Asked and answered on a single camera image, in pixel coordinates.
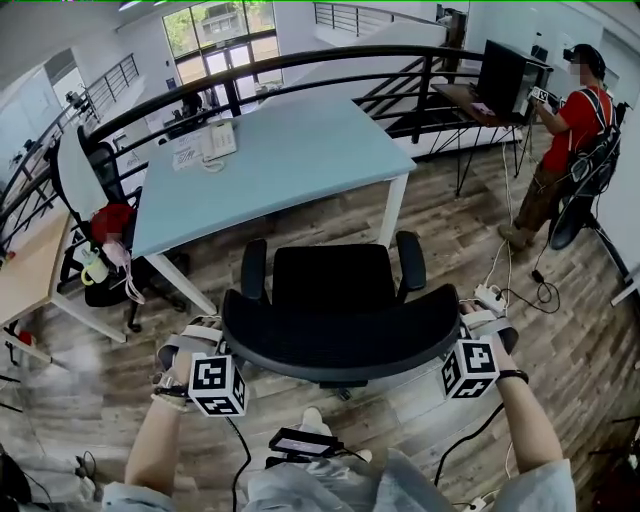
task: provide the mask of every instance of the mesh chair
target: mesh chair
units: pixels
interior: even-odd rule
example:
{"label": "mesh chair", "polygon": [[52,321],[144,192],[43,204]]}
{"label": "mesh chair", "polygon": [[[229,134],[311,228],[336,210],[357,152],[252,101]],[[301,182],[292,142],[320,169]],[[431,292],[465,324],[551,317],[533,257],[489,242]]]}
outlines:
{"label": "mesh chair", "polygon": [[[60,180],[60,169],[58,167],[58,149],[59,143],[54,147],[52,158],[50,158],[50,168],[51,168],[51,184],[56,191],[56,193],[60,196],[62,201],[67,205],[67,208],[71,212],[71,215],[75,219],[78,224],[79,231],[84,235],[86,240],[91,242],[92,248],[97,248],[100,252],[100,256],[105,264],[110,266],[109,277],[103,281],[102,283],[94,283],[91,286],[85,287],[85,302],[90,307],[110,307],[115,306],[116,304],[120,304],[122,302],[130,301],[131,309],[129,312],[129,317],[127,321],[127,327],[131,329],[133,332],[140,332],[142,330],[142,326],[135,322],[135,317],[138,311],[139,304],[129,298],[125,290],[124,284],[124,274],[117,273],[113,266],[110,264],[109,260],[102,253],[101,246],[97,243],[92,236],[91,226],[89,222],[83,221],[79,214],[73,209],[71,204],[69,203],[64,189],[62,187],[62,183]],[[113,155],[113,151],[110,146],[107,149],[103,143],[100,143],[98,146],[98,152],[102,153],[102,155],[110,154]],[[100,159],[94,154],[91,153],[89,156],[90,162],[97,162]],[[112,175],[118,176],[118,169],[115,165],[115,159],[113,160],[113,165],[107,165],[108,169],[102,173],[96,172],[96,176],[98,180],[103,185],[105,190],[105,194],[107,198],[112,203],[122,203],[126,202],[126,195],[122,190],[122,186],[119,182],[114,185],[108,185],[110,181],[112,181]],[[122,244],[124,247],[131,251],[131,247],[133,245],[133,235],[135,232],[135,214],[130,219],[127,226],[125,226],[123,234],[122,234]],[[181,269],[188,273],[189,267],[189,259],[186,254],[178,254],[174,258],[172,258],[174,262],[181,267]],[[154,295],[164,299],[166,302],[171,304],[171,306],[176,311],[185,311],[186,304],[177,299],[172,299],[168,297],[162,290],[156,287],[151,279],[158,274],[156,269],[146,260],[140,258],[132,261],[132,269],[131,274],[133,276],[134,286],[140,291],[143,292],[145,289],[150,290]],[[69,276],[71,269],[75,269],[77,271],[82,271],[82,265],[73,259],[73,249],[68,250],[65,254],[65,258],[63,259],[62,269],[61,269],[61,280],[64,282],[65,277]]]}
{"label": "mesh chair", "polygon": [[444,285],[414,301],[426,286],[413,233],[396,237],[402,280],[396,293],[389,256],[375,244],[278,249],[273,292],[264,287],[267,244],[250,242],[241,292],[227,291],[225,339],[239,357],[276,373],[338,389],[364,386],[443,357],[460,332],[458,296]]}

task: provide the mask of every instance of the ceiling light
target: ceiling light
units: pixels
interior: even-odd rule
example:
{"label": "ceiling light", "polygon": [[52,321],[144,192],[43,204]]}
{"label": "ceiling light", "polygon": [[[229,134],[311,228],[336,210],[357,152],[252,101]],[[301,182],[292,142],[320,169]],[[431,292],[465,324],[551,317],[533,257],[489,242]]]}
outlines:
{"label": "ceiling light", "polygon": [[130,0],[129,2],[121,2],[119,11],[125,11],[129,7],[133,7],[136,4],[139,4],[142,0]]}

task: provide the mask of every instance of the wrist strap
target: wrist strap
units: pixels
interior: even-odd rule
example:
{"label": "wrist strap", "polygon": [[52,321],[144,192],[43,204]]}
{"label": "wrist strap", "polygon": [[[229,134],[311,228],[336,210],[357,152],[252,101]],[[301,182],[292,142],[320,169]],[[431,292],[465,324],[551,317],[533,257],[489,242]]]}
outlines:
{"label": "wrist strap", "polygon": [[508,379],[509,377],[517,377],[529,384],[529,376],[522,370],[503,370],[500,372],[498,380]]}

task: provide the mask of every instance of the shoe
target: shoe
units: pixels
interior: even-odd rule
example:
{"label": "shoe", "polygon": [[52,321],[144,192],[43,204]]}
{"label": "shoe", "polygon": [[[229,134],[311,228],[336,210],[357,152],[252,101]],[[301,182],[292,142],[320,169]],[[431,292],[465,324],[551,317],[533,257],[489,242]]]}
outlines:
{"label": "shoe", "polygon": [[532,233],[528,229],[518,229],[515,226],[507,226],[502,224],[498,226],[498,233],[502,238],[509,242],[514,249],[522,251],[531,245],[535,233]]}

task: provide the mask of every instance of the light blue table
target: light blue table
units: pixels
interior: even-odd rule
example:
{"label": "light blue table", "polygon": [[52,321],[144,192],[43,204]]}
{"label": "light blue table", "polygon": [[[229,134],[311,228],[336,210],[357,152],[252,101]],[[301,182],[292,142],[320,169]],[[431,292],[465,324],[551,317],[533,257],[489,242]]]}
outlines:
{"label": "light blue table", "polygon": [[301,203],[392,180],[379,243],[389,246],[407,176],[416,165],[349,100],[266,107],[233,119],[236,153],[211,173],[175,171],[172,141],[154,150],[133,256],[145,257],[208,314],[215,306],[162,255],[173,247]]}

